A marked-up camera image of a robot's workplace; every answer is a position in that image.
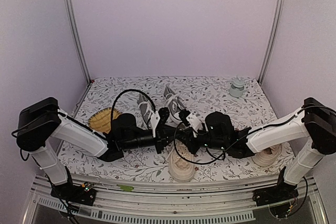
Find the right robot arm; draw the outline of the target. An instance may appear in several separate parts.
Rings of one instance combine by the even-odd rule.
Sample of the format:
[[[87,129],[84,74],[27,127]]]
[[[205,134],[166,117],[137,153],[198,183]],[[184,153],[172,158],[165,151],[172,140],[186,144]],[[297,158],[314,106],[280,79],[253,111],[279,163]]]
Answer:
[[[271,190],[276,201],[290,195],[292,187],[323,157],[335,153],[335,110],[314,98],[306,98],[303,106],[280,119],[243,130],[235,130],[230,117],[221,112],[210,113],[204,123],[190,115],[185,115],[182,122],[187,128],[178,131],[176,137],[192,154],[207,147],[233,158],[246,158],[284,142],[306,138],[305,146]]]

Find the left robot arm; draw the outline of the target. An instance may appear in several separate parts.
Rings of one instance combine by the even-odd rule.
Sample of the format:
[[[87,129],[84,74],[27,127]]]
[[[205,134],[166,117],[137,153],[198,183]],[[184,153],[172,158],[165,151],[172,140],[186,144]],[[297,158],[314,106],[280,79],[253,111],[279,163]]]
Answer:
[[[67,200],[78,195],[78,188],[70,182],[66,167],[56,153],[46,146],[49,138],[58,138],[75,145],[104,162],[123,158],[123,152],[134,148],[154,146],[157,153],[169,145],[174,128],[166,124],[168,108],[155,111],[149,119],[151,128],[137,127],[135,116],[124,113],[111,121],[109,133],[100,134],[70,117],[58,106],[58,101],[49,97],[25,109],[19,114],[18,128],[11,135],[20,150],[28,152],[58,186],[58,192]]]

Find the grey sneaker with white laces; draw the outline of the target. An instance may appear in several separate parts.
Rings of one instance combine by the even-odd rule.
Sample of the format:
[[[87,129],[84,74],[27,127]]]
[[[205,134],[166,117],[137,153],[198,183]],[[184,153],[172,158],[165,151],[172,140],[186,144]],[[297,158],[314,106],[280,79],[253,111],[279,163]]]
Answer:
[[[150,100],[143,94],[139,94],[138,108],[140,109],[143,122],[149,129],[155,129],[159,120],[159,114],[154,111]]]

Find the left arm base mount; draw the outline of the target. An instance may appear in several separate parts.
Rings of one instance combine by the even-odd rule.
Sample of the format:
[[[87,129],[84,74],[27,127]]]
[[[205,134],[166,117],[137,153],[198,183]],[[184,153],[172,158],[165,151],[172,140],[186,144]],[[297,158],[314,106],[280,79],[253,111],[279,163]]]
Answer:
[[[84,182],[81,185],[74,185],[72,182],[55,186],[51,185],[51,195],[66,202],[73,202],[86,206],[93,206],[97,191],[93,188],[94,184]]]

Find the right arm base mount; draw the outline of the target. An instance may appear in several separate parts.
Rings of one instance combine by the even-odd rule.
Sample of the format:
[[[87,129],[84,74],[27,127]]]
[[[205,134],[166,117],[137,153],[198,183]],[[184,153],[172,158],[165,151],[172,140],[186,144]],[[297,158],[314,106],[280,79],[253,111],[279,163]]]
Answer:
[[[253,191],[252,199],[257,206],[274,204],[298,197],[297,185],[290,185],[285,182],[285,170],[286,167],[280,171],[276,185]]]

